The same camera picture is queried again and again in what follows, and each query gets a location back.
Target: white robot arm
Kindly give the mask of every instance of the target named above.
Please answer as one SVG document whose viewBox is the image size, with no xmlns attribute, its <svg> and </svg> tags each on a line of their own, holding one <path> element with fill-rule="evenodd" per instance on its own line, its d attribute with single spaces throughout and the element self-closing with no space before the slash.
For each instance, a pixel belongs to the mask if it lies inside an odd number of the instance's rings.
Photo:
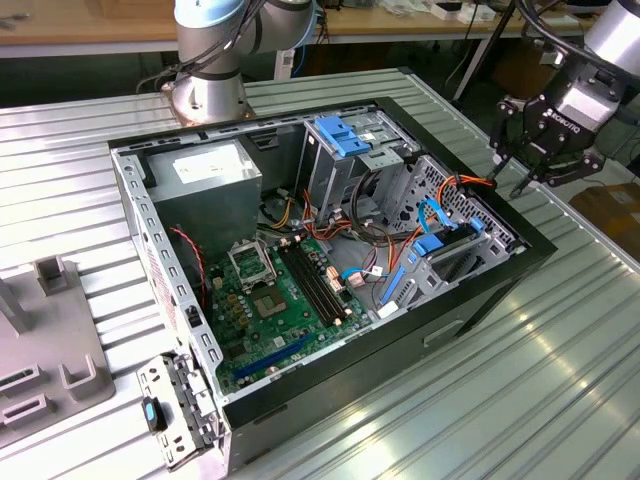
<svg viewBox="0 0 640 480">
<path fill-rule="evenodd" d="M 211 123 L 249 112 L 240 58 L 304 45 L 317 12 L 315 0 L 176 0 L 175 18 L 173 107 L 187 123 Z"/>
</svg>

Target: ram slot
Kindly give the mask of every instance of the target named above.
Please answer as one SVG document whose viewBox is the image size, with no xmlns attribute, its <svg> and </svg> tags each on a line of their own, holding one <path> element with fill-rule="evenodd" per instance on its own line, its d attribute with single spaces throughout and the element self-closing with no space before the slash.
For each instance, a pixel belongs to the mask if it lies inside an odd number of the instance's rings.
<svg viewBox="0 0 640 480">
<path fill-rule="evenodd" d="M 345 318 L 340 303 L 299 246 L 287 248 L 279 254 L 325 327 L 333 325 L 336 319 Z"/>
</svg>

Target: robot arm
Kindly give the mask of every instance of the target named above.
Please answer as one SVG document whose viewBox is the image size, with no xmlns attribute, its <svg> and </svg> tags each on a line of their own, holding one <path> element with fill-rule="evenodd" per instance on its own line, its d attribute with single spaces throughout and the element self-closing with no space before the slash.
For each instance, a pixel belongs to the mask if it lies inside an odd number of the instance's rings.
<svg viewBox="0 0 640 480">
<path fill-rule="evenodd" d="M 517 0 L 516 5 L 566 60 L 539 96 L 505 97 L 498 103 L 490 139 L 497 165 L 489 179 L 514 154 L 524 152 L 535 159 L 511 196 L 518 196 L 532 181 L 559 186 L 602 170 L 605 158 L 593 147 L 600 129 L 613 116 L 639 124 L 624 103 L 629 93 L 640 90 L 640 3 L 613 0 L 587 33 L 583 50 L 548 32 L 530 2 Z M 517 112 L 523 115 L 522 132 L 509 138 L 507 127 Z M 564 154 L 572 154 L 573 160 L 553 166 Z"/>
<path fill-rule="evenodd" d="M 176 0 L 180 64 L 169 84 L 184 123 L 250 113 L 240 59 L 303 45 L 315 28 L 315 0 Z"/>
</svg>

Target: ribbed metal surface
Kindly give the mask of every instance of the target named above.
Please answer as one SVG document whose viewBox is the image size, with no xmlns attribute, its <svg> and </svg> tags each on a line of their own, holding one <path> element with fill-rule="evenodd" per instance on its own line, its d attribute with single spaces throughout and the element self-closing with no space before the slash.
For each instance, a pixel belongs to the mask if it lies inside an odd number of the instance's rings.
<svg viewBox="0 0 640 480">
<path fill-rule="evenodd" d="M 486 139 L 397 70 L 250 84 L 259 114 L 391 96 L 478 174 Z M 0 111 L 0 268 L 78 262 L 116 387 L 0 450 L 0 478 L 164 477 L 133 371 L 167 350 L 104 140 L 174 128 L 160 96 Z M 519 177 L 498 178 L 508 193 Z M 512 202 L 558 252 L 472 331 L 234 478 L 636 478 L 640 278 L 540 192 Z M 206 456 L 172 478 L 206 472 Z"/>
</svg>

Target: open computer tower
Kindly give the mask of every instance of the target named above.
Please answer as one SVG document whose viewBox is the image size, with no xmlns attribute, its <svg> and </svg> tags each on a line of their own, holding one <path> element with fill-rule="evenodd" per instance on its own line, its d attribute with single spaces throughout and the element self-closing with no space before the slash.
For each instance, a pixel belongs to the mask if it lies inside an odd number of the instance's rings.
<svg viewBox="0 0 640 480">
<path fill-rule="evenodd" d="M 464 335 L 555 251 L 388 98 L 110 149 L 175 339 L 138 371 L 170 469 L 251 462 Z"/>
</svg>

